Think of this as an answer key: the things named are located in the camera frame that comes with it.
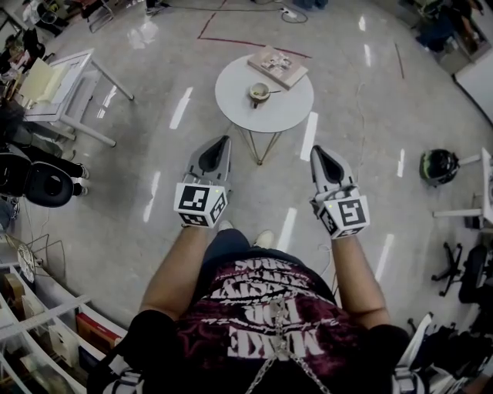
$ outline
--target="book cover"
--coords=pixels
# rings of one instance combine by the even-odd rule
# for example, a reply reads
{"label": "book cover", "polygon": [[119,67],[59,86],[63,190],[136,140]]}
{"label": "book cover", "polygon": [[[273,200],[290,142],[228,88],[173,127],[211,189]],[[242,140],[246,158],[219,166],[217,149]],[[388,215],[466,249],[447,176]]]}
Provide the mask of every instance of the book cover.
{"label": "book cover", "polygon": [[269,45],[250,57],[247,63],[287,90],[308,72],[295,58]]}

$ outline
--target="white table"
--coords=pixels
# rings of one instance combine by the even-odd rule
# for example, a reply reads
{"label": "white table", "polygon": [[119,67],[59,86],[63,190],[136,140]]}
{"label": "white table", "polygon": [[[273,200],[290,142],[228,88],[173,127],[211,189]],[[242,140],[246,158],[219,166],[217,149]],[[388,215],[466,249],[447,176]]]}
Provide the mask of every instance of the white table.
{"label": "white table", "polygon": [[[238,58],[221,72],[216,81],[216,101],[223,114],[238,126],[257,164],[262,165],[281,133],[293,128],[308,116],[314,104],[314,88],[305,75],[288,91],[249,66],[247,59],[250,56],[252,55]],[[249,97],[249,90],[257,82],[267,84],[271,91],[281,92],[273,93],[255,109]],[[243,130],[249,132],[252,146]],[[252,132],[273,134],[262,157],[257,154]]]}
{"label": "white table", "polygon": [[[75,139],[74,135],[66,133],[51,125],[53,122],[60,121],[80,132],[91,135],[95,139],[98,139],[109,146],[115,146],[115,141],[88,126],[83,125],[80,120],[89,104],[89,100],[92,97],[92,93],[94,92],[101,75],[104,75],[129,100],[133,100],[134,97],[106,67],[94,59],[92,55],[93,52],[94,49],[88,49],[50,63],[51,66],[60,64],[69,65],[70,70],[59,87],[59,90],[65,88],[68,89],[69,93],[59,104],[52,104],[51,102],[39,102],[34,104],[32,108],[25,112],[25,120],[40,123],[53,132],[64,135],[72,140]],[[96,70],[87,71],[90,64],[93,64],[96,67]]]}
{"label": "white table", "polygon": [[466,159],[459,161],[459,165],[467,165],[475,162],[481,162],[483,170],[483,192],[482,192],[482,207],[477,209],[459,209],[456,211],[438,211],[433,212],[435,218],[443,216],[482,216],[484,219],[488,220],[493,224],[493,209],[491,208],[490,201],[490,179],[493,175],[493,168],[491,167],[491,155],[486,151],[485,148],[481,149],[480,155],[474,155]]}

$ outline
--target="gray concrete floor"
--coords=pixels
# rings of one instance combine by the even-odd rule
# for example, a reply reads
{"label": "gray concrete floor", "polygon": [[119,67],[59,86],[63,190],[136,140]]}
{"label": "gray concrete floor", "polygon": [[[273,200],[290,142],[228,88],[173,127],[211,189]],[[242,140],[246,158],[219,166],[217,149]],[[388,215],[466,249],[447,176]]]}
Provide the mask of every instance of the gray concrete floor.
{"label": "gray concrete floor", "polygon": [[[172,4],[218,8],[222,2]],[[322,273],[330,260],[330,240],[308,204],[314,186],[309,163],[300,160],[306,121],[285,132],[257,167],[214,98],[221,70],[258,47],[197,39],[212,12],[170,9],[150,18],[143,2],[120,7],[115,20],[97,33],[80,21],[48,45],[57,58],[94,48],[101,63],[135,94],[129,102],[117,92],[104,106],[112,85],[100,82],[83,118],[117,146],[111,149],[78,133],[75,162],[91,171],[89,195],[59,209],[27,203],[32,227],[23,209],[16,233],[25,241],[44,233],[61,239],[66,285],[90,294],[102,312],[128,325],[181,229],[173,196],[189,154],[226,132],[233,140],[234,193],[224,218],[253,240],[267,228],[279,235],[287,210],[295,208],[288,252]],[[252,7],[260,8],[246,0],[223,6]],[[477,154],[482,146],[493,149],[491,126],[412,33],[375,5],[331,0],[309,17],[305,24],[290,25],[277,12],[218,12],[203,38],[271,44],[311,57],[302,61],[310,70],[313,111],[319,114],[315,142],[349,161],[368,197],[371,226],[360,240],[372,268],[384,264],[381,285],[393,320],[404,326],[408,317],[421,319],[430,310],[438,322],[462,320],[468,308],[459,306],[456,289],[443,299],[441,285],[430,277],[445,265],[444,241],[462,242],[468,251],[477,234],[464,229],[460,219],[433,219],[431,212],[469,208],[472,192],[481,188],[481,169],[465,167],[451,184],[428,189],[419,178],[418,161],[425,149],[442,147],[459,157]],[[190,102],[172,130],[170,120],[189,87]],[[61,275],[58,246],[50,249],[50,265]],[[329,284],[333,272],[332,267],[324,272]]]}

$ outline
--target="power strip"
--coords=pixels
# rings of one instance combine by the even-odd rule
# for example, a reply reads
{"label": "power strip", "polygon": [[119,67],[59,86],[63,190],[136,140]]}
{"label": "power strip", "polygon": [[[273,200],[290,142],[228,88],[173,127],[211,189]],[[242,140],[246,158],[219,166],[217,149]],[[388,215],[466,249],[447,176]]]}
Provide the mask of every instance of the power strip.
{"label": "power strip", "polygon": [[282,9],[280,11],[281,11],[281,13],[289,16],[292,19],[296,19],[297,16],[298,16],[294,12],[290,11],[289,9],[287,9],[286,7],[282,7]]}

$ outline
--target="cup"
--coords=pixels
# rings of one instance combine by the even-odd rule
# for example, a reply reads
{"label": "cup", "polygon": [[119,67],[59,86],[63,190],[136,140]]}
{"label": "cup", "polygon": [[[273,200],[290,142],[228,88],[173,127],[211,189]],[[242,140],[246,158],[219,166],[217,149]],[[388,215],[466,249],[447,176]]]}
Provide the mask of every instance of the cup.
{"label": "cup", "polygon": [[265,102],[270,97],[269,86],[258,82],[250,87],[249,94],[253,107],[256,108],[261,102]]}

